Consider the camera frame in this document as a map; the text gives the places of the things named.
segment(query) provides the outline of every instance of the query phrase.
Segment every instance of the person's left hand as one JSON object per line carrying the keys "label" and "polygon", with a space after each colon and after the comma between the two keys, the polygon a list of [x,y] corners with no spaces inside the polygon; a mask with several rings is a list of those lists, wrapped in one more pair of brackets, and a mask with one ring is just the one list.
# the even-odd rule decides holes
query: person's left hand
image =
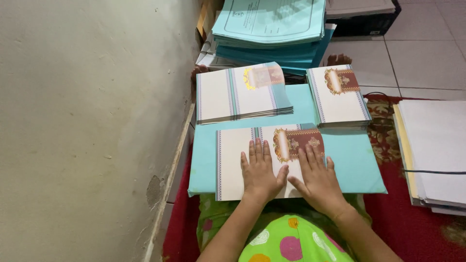
{"label": "person's left hand", "polygon": [[274,199],[286,185],[288,165],[280,168],[277,177],[272,170],[272,157],[267,140],[264,140],[264,151],[259,138],[249,141],[249,163],[246,154],[241,152],[241,170],[244,179],[243,199],[256,201],[260,205]]}

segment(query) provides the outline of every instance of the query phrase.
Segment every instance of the yellow polka dot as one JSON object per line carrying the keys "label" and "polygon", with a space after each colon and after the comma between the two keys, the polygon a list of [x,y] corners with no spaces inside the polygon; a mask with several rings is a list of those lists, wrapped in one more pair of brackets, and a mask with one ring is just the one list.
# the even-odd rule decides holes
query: yellow polka dot
{"label": "yellow polka dot", "polygon": [[254,254],[248,262],[270,262],[270,258],[264,254]]}
{"label": "yellow polka dot", "polygon": [[297,218],[292,217],[288,219],[288,225],[290,226],[290,228],[298,229],[298,224],[299,222]]}

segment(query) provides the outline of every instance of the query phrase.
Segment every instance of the black box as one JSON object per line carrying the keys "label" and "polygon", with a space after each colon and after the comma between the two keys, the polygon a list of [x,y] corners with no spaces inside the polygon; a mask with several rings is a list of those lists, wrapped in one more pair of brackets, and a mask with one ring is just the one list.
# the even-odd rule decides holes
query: black box
{"label": "black box", "polygon": [[395,5],[395,13],[393,14],[371,14],[327,19],[326,23],[337,25],[333,33],[334,37],[384,35],[401,12],[401,6],[398,1],[391,1]]}

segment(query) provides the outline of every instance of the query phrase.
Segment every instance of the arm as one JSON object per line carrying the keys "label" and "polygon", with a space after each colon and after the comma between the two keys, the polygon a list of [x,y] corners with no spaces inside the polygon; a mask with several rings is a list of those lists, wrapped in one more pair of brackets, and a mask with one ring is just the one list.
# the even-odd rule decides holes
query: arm
{"label": "arm", "polygon": [[238,261],[247,236],[253,229],[265,204],[274,199],[286,184],[288,165],[284,165],[277,177],[272,170],[272,157],[267,140],[264,151],[260,139],[249,142],[249,163],[241,152],[241,169],[244,180],[244,194],[233,214],[218,231],[198,262]]}
{"label": "arm", "polygon": [[295,177],[288,180],[317,211],[327,215],[362,262],[393,262],[401,259],[380,239],[359,213],[343,197],[336,179],[335,164],[327,157],[327,167],[317,148],[306,145],[299,150],[304,183]]}

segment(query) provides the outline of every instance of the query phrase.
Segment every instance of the white tiled floor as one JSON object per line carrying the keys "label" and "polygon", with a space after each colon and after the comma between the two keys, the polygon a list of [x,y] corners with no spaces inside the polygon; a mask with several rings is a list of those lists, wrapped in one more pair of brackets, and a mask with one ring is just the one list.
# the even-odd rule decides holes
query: white tiled floor
{"label": "white tiled floor", "polygon": [[385,37],[333,38],[325,58],[345,53],[361,91],[466,100],[466,0],[399,0]]}

